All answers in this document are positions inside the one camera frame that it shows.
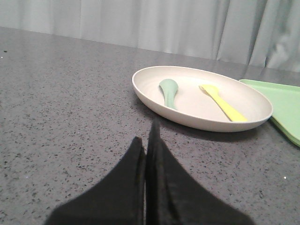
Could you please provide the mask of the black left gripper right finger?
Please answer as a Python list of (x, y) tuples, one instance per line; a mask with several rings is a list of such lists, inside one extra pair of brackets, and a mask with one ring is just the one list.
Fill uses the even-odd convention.
[(252, 225), (244, 213), (196, 182), (172, 155), (152, 123), (146, 157), (148, 225)]

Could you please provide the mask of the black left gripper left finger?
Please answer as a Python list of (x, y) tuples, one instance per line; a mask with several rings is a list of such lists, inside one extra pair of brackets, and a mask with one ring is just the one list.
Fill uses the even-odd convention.
[(57, 207), (47, 225), (142, 225), (146, 159), (135, 137), (120, 162), (95, 186)]

